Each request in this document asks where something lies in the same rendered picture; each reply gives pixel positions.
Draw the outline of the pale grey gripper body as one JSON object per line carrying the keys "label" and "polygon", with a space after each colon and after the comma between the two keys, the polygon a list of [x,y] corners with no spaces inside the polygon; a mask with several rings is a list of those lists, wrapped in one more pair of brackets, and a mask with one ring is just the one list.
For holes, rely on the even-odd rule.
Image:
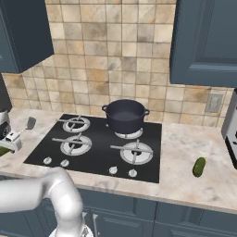
{"label": "pale grey gripper body", "polygon": [[11,150],[13,153],[17,152],[18,150],[21,149],[22,143],[21,140],[16,140],[14,142],[8,142],[5,140],[0,141],[0,146],[3,146],[9,150]]}

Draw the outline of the black gas hob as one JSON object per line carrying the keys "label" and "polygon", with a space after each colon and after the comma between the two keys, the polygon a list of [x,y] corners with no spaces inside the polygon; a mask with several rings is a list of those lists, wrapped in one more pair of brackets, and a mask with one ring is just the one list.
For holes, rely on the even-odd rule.
{"label": "black gas hob", "polygon": [[[64,114],[25,162],[53,168],[67,159],[68,170],[158,183],[161,132],[160,124],[145,122],[134,133],[119,134],[108,128],[105,118]],[[48,165],[46,157],[52,158]],[[111,167],[118,172],[110,174]],[[129,176],[133,168],[134,178]]]}

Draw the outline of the blue drawer front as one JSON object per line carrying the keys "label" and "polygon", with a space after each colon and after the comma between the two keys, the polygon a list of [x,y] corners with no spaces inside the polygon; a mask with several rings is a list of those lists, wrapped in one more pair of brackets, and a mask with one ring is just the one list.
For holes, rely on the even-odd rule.
{"label": "blue drawer front", "polygon": [[96,208],[146,220],[155,218],[155,201],[83,189],[79,189],[79,192],[84,205],[91,209]]}

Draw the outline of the black appliance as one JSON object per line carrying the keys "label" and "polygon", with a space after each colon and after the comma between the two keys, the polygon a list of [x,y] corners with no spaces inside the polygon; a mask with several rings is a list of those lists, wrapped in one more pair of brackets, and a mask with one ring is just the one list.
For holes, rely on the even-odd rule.
{"label": "black appliance", "polygon": [[0,73],[0,110],[9,112],[12,109],[12,104],[6,89],[3,76]]}

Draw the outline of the grey wall socket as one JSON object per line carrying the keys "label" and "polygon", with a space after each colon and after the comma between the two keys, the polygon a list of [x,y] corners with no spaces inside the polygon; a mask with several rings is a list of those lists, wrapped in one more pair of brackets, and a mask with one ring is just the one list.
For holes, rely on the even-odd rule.
{"label": "grey wall socket", "polygon": [[218,113],[222,102],[222,94],[210,94],[206,102],[207,113]]}

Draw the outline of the blue wall cupboard door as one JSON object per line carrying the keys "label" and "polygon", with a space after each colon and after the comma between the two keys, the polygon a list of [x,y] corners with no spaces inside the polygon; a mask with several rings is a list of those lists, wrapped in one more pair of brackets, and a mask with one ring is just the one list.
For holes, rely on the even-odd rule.
{"label": "blue wall cupboard door", "polygon": [[172,84],[237,87],[237,0],[177,0]]}

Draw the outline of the dark blue cooking pot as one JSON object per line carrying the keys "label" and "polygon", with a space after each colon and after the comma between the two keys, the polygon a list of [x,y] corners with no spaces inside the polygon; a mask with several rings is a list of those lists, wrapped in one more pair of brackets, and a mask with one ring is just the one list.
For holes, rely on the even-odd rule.
{"label": "dark blue cooking pot", "polygon": [[138,131],[143,126],[144,117],[150,114],[140,102],[130,99],[113,101],[103,105],[102,110],[106,113],[108,127],[122,134]]}

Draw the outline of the blue wall cupboard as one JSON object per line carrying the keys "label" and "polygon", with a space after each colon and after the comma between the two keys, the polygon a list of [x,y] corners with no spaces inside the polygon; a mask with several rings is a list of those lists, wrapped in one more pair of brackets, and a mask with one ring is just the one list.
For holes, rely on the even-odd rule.
{"label": "blue wall cupboard", "polygon": [[44,0],[0,0],[0,72],[21,73],[54,54]]}

